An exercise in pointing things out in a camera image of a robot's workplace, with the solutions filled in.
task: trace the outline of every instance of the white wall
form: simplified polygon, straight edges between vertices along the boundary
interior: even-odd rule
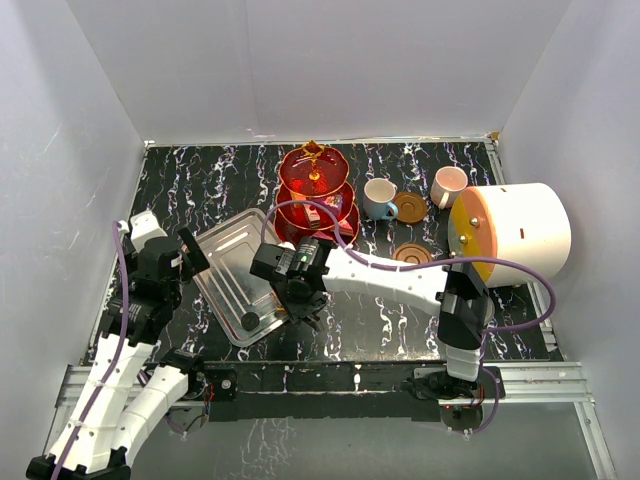
[[[569,213],[554,325],[623,479],[640,472],[638,25],[636,0],[573,2],[500,137],[508,180],[548,183]]]
[[[67,0],[144,139],[500,130],[568,0]]]
[[[128,213],[139,135],[64,0],[0,0],[0,478],[42,453]]]

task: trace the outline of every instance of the white cylindrical container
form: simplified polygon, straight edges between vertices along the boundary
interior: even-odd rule
[[[571,227],[558,195],[545,184],[469,187],[451,209],[449,248],[457,255],[511,260],[552,277],[569,256]],[[488,287],[533,280],[502,265],[474,266]]]

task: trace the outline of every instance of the black marble surface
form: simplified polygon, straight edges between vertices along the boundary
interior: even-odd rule
[[[393,181],[399,191],[428,199],[435,172],[463,168],[470,184],[496,183],[484,143],[338,144],[350,164],[349,181],[361,202],[373,177]],[[250,207],[274,205],[278,166],[292,145],[175,146],[148,150],[132,214],[151,209],[173,233],[187,224],[201,234]],[[414,226],[363,218],[357,249],[391,257],[406,242],[424,245],[434,258],[448,256],[448,211],[430,201],[425,221]],[[526,286],[492,292],[493,325],[522,323],[535,316]],[[183,302],[162,334],[153,360],[171,347],[200,353],[205,360],[229,361],[408,361],[441,358],[435,342],[437,319],[382,298],[336,293],[321,313],[324,332],[287,323],[247,348],[231,346],[195,284],[185,286]],[[548,359],[539,328],[494,335],[487,358]]]

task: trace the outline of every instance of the blue teacup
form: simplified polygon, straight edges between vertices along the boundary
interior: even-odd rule
[[[386,178],[372,178],[364,186],[364,211],[373,220],[393,220],[398,207],[392,202],[396,186]]]

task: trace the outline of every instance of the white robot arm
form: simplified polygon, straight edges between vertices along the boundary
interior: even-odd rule
[[[308,237],[297,249],[263,244],[251,273],[268,280],[294,322],[316,325],[324,307],[322,292],[355,292],[384,297],[439,317],[438,339],[445,346],[447,373],[467,382],[478,378],[482,331],[492,316],[489,292],[472,264],[412,271],[409,264],[378,258],[354,260],[330,240]],[[389,267],[371,268],[372,263]]]
[[[209,262],[186,229],[178,231],[187,249],[167,236],[151,212],[131,218],[131,241],[137,255],[126,258],[130,271],[109,301],[108,331],[98,340],[96,356],[67,428],[47,455],[32,459],[29,479],[122,480],[151,431],[171,405],[193,384],[198,357],[172,350],[149,384],[123,411],[131,387],[162,329],[181,302],[181,284],[209,268]],[[125,222],[121,230],[127,231]],[[128,321],[123,319],[123,289],[130,290]],[[126,335],[120,354],[120,333]]]

